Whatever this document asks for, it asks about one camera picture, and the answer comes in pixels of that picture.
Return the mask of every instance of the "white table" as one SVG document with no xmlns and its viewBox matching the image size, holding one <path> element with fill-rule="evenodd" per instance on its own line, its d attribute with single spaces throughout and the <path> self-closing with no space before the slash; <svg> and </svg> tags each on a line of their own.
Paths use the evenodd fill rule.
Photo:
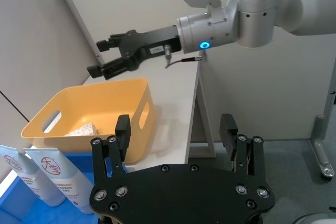
<svg viewBox="0 0 336 224">
<path fill-rule="evenodd" d="M 174 54 L 172 61 L 196 57 L 198 52 Z M 84 84 L 146 78 L 149 82 L 157 113 L 154 141 L 148 156 L 130 170 L 139 170 L 161 164 L 184 164 L 189 157 L 215 157 L 213 136 L 203 96 L 199 62 L 181 62 L 165 67 L 165 58 L 157 57 L 142 62 L 139 69 L 125 72 L 109 80 L 91 78 Z"/>
</svg>

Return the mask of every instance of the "metal stand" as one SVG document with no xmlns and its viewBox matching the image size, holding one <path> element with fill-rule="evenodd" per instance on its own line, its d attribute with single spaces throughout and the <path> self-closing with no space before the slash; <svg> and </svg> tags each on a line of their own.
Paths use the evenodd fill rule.
<svg viewBox="0 0 336 224">
<path fill-rule="evenodd" d="M 322 176 L 328 179 L 332 179 L 332 177 L 335 175 L 335 172 L 322 145 L 322 136 L 325 122 L 326 117 L 324 115 L 316 116 L 309 143 L 320 166 Z"/>
</svg>

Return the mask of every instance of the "white tube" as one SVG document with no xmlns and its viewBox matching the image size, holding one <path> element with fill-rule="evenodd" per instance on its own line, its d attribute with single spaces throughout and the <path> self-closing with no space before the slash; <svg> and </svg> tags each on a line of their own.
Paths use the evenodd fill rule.
<svg viewBox="0 0 336 224">
<path fill-rule="evenodd" d="M 61 204 L 65 197 L 50 179 L 38 168 L 30 158 L 16 148 L 0 145 L 0 155 L 23 180 L 23 182 L 47 205 L 51 207 Z"/>
<path fill-rule="evenodd" d="M 89 197 L 93 184 L 58 149 L 24 149 L 71 203 L 84 214 L 93 213 Z"/>
</svg>

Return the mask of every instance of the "red printed logo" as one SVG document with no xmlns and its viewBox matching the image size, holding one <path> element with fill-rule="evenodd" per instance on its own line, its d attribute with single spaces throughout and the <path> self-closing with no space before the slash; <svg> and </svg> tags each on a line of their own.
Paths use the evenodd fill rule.
<svg viewBox="0 0 336 224">
<path fill-rule="evenodd" d="M 59 168 L 58 164 L 50 157 L 42 158 L 41 165 L 43 169 L 50 174 L 59 175 L 61 173 L 61 168 Z"/>
<path fill-rule="evenodd" d="M 5 155 L 4 156 L 5 161 L 7 161 L 7 163 L 9 163 L 9 165 L 17 170 L 22 170 L 22 167 L 20 166 L 20 164 L 11 156 Z"/>
</svg>

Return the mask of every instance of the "whiteboard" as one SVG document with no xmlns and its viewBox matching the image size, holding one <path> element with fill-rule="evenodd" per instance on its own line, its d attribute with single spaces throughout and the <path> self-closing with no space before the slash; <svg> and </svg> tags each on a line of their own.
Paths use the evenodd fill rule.
<svg viewBox="0 0 336 224">
<path fill-rule="evenodd" d="M 182 0 L 73 2 L 94 41 L 131 29 L 145 32 L 174 25 L 179 17 L 204 11 Z M 248 136 L 309 138 L 329 94 L 335 42 L 336 35 L 298 37 L 276 28 L 272 42 L 261 48 L 230 44 L 208 50 L 202 76 L 215 138 L 219 140 L 222 113 L 231 113 L 239 131 Z M 120 54 L 112 49 L 102 56 L 109 61 Z M 162 71 L 174 74 L 173 69 Z"/>
</svg>

